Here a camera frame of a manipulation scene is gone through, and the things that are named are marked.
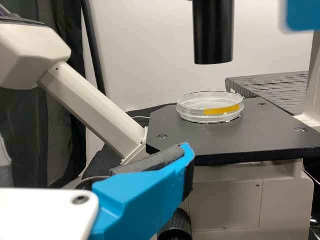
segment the black fabric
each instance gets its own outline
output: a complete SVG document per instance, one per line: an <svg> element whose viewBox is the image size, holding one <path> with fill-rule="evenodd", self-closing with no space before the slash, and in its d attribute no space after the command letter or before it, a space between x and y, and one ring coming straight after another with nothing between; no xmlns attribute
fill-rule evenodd
<svg viewBox="0 0 320 240"><path fill-rule="evenodd" d="M41 88L0 88L0 132L12 159L15 187L47 187L48 110Z"/></svg>
<svg viewBox="0 0 320 240"><path fill-rule="evenodd" d="M12 188L14 186L11 162L0 132L0 188Z"/></svg>
<svg viewBox="0 0 320 240"><path fill-rule="evenodd" d="M172 104L155 106L147 109L136 110L127 112L131 117L134 117L134 120L140 124L142 127L147 127L149 125L149 119L140 118L140 117L150 117L150 114L154 111L157 111L163 107L166 107ZM109 176L110 169L116 168L120 165L122 158L115 153L110 147L104 145L101 151L99 151L88 168L83 173L82 179L95 177L95 176Z"/></svg>
<svg viewBox="0 0 320 240"><path fill-rule="evenodd" d="M305 171L312 176L314 183L313 204L311 216L320 221L320 163L319 158L305 158L303 160Z"/></svg>
<svg viewBox="0 0 320 240"><path fill-rule="evenodd" d="M83 57L82 25L81 25L81 2L78 0L55 0L53 12L59 35L71 48L72 54L67 62L79 74L86 77ZM72 144L70 162L64 176L54 182L51 188L61 188L74 180L86 167L86 127L71 115Z"/></svg>

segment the yellow label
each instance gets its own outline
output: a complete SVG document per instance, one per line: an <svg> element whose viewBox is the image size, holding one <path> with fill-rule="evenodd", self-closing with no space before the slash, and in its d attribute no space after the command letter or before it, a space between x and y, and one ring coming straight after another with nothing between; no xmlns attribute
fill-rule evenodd
<svg viewBox="0 0 320 240"><path fill-rule="evenodd" d="M229 112L234 112L240 109L239 104L228 106L228 107L221 107L221 108L205 108L203 110L204 115L214 115L214 114L224 114Z"/></svg>

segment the screw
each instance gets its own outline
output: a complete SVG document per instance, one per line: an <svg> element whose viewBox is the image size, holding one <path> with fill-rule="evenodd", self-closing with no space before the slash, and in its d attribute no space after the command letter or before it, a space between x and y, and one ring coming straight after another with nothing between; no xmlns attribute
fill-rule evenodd
<svg viewBox="0 0 320 240"><path fill-rule="evenodd" d="M74 205L81 205L89 201L89 197L87 196L77 196L72 203Z"/></svg>
<svg viewBox="0 0 320 240"><path fill-rule="evenodd" d="M162 135L157 136L156 138L157 138L157 139L164 140L164 139L167 139L167 138L168 138L168 135L162 134Z"/></svg>
<svg viewBox="0 0 320 240"><path fill-rule="evenodd" d="M305 128L303 128L303 127L297 127L297 128L295 128L294 130L296 130L297 132L300 132L300 133L308 132L308 129L305 129Z"/></svg>

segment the petri dish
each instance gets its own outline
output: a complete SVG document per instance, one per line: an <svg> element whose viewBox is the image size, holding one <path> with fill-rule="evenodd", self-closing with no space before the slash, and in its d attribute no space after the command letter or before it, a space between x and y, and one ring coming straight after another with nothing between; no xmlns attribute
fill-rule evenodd
<svg viewBox="0 0 320 240"><path fill-rule="evenodd" d="M176 105L181 118L193 123L230 122L244 110L242 96L226 91L201 91L182 96Z"/></svg>

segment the metal plate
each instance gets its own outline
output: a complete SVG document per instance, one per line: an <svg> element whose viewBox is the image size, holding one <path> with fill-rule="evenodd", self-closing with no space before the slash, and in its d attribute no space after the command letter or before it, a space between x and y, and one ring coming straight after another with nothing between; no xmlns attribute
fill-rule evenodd
<svg viewBox="0 0 320 240"><path fill-rule="evenodd" d="M245 99L242 117L227 123L185 121L175 105L151 114L149 154L183 142L198 166L320 156L320 133L262 98Z"/></svg>

